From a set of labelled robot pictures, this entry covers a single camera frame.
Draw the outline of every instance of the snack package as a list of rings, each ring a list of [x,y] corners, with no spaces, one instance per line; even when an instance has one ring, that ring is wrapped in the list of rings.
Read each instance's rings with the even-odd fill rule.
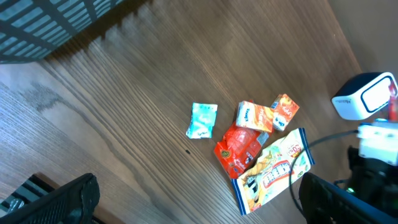
[[[274,128],[279,131],[285,130],[299,108],[286,94],[280,94],[271,106],[271,109],[274,109]]]
[[[290,165],[301,150],[306,152],[294,164],[292,182],[295,182],[314,164],[303,128],[291,131],[263,149],[254,167],[231,180],[241,215],[265,205],[289,186]]]
[[[193,103],[191,123],[185,134],[190,139],[211,138],[216,116],[217,105]]]
[[[254,157],[268,139],[268,133],[240,128],[234,122],[218,142],[214,152],[228,173],[229,178],[238,178],[253,163]]]
[[[266,107],[248,101],[242,101],[238,106],[236,125],[258,131],[272,132],[274,112]]]

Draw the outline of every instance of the light blue wrapper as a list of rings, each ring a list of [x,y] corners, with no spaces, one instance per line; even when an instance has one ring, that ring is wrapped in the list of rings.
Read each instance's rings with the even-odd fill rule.
[[[211,138],[217,105],[193,103],[191,123],[185,133],[190,139]]]

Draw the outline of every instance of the gray basket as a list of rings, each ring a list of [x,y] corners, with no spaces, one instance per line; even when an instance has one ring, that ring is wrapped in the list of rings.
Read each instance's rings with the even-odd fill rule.
[[[122,0],[0,0],[0,63],[44,58]]]

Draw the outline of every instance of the wood grain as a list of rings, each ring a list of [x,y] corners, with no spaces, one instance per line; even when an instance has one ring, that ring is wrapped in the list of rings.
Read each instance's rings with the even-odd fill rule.
[[[126,1],[45,60],[0,66],[0,197],[92,172],[108,223],[305,223],[287,191],[241,217],[214,146],[238,102],[280,93],[300,110],[266,144],[355,128],[330,98],[359,72],[326,1]],[[185,136],[193,102],[218,104],[212,139]],[[347,177],[351,140],[314,151],[312,172]]]

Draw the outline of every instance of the small orange box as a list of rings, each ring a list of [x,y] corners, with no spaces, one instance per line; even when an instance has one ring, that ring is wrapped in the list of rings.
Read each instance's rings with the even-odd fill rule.
[[[283,131],[299,108],[286,94],[280,94],[271,106],[274,109],[274,128]]]
[[[274,112],[266,107],[242,101],[239,103],[236,125],[242,128],[251,128],[258,131],[272,132]]]

